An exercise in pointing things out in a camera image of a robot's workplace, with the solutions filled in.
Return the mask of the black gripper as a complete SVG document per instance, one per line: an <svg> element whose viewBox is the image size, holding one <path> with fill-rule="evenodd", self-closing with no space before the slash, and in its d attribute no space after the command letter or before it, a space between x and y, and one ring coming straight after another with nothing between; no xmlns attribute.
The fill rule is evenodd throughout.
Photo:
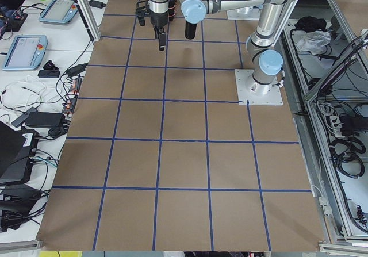
<svg viewBox="0 0 368 257"><path fill-rule="evenodd" d="M159 51L164 51L167 42L164 27L168 24L168 13L151 13L151 24L154 27L155 38L158 38Z"/></svg>

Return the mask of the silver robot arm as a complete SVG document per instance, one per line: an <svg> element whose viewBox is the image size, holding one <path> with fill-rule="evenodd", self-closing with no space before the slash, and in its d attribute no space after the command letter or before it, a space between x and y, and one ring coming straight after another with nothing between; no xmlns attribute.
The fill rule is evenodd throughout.
<svg viewBox="0 0 368 257"><path fill-rule="evenodd" d="M254 64L254 71L246 80L246 89L253 95L266 95L274 86L283 59L272 49L298 0L146 0L136 4L139 24L149 17L159 41L159 49L166 47L165 26L174 15L176 2L186 21L185 37L196 35L197 24L206 15L227 12L229 19L258 20L254 33L247 40L246 49Z"/></svg>

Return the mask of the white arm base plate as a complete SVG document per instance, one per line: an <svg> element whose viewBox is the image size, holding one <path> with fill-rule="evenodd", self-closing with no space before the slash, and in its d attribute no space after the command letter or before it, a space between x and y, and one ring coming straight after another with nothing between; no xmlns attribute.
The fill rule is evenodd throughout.
<svg viewBox="0 0 368 257"><path fill-rule="evenodd" d="M254 70L235 70L235 81L239 105L282 106L283 100L277 77L267 85L253 79Z"/></svg>
<svg viewBox="0 0 368 257"><path fill-rule="evenodd" d="M227 11L228 20L258 21L261 9L258 7L244 7Z"/></svg>

